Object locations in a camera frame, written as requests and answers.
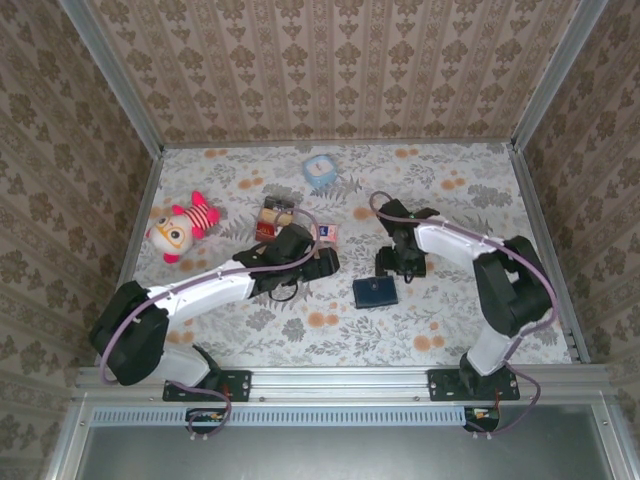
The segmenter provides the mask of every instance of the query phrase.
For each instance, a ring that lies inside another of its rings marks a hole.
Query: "wallpaper wall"
[[[36,478],[150,158],[55,1],[0,2],[0,478]]]
[[[593,360],[640,439],[640,2],[612,0],[526,148]]]
[[[578,0],[91,0],[165,143],[508,137]]]

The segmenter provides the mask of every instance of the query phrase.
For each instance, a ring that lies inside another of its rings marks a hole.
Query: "gray panel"
[[[516,408],[507,409],[514,414]],[[613,478],[590,407],[538,407],[513,432],[474,440],[450,427],[92,429],[80,479],[304,480]]]

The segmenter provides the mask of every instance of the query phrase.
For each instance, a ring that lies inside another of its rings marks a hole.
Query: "tabletop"
[[[305,160],[329,155],[338,178],[320,189],[303,176]],[[340,270],[300,285],[290,301],[267,295],[189,319],[167,341],[196,343],[221,366],[417,366],[458,363],[485,322],[475,279],[427,256],[427,277],[396,277],[397,305],[358,310],[354,279],[374,275],[374,258],[391,245],[368,207],[384,190],[409,210],[439,210],[450,221],[494,237],[533,242],[503,144],[334,145],[167,150],[148,225],[173,204],[203,193],[221,221],[178,263],[144,241],[134,279],[145,287],[183,280],[222,264],[257,242],[256,216],[268,195],[293,200],[321,223],[338,225]],[[301,216],[296,217],[305,224]],[[527,338],[513,363],[570,363],[561,327]]]

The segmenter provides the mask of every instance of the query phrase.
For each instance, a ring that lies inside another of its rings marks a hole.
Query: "navy blue wallet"
[[[353,281],[356,308],[375,308],[398,303],[393,277],[370,277]]]

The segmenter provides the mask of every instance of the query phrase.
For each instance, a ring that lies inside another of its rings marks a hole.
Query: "floral wallpaper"
[[[338,178],[314,189],[302,164],[318,154],[331,156]],[[355,308],[353,280],[373,276],[377,251],[391,245],[368,207],[379,189],[410,210],[430,206],[475,231],[533,238],[503,144],[166,150],[148,225],[170,214],[172,204],[188,206],[192,190],[219,208],[222,220],[176,264],[143,242],[134,278],[143,286],[165,285],[217,267],[257,243],[262,202],[281,196],[320,222],[338,224],[340,270],[301,284],[285,303],[264,294],[188,319],[169,331],[169,342],[199,344],[222,366],[457,364],[485,322],[472,272],[428,256],[426,278],[407,285],[396,277],[398,305]],[[281,289],[274,298],[291,293]],[[569,363],[560,325],[527,339],[514,361]]]
[[[507,138],[579,0],[91,0],[165,144]]]
[[[640,3],[610,1],[525,156],[596,362],[640,439]]]
[[[37,478],[150,158],[56,1],[0,2],[0,478]]]

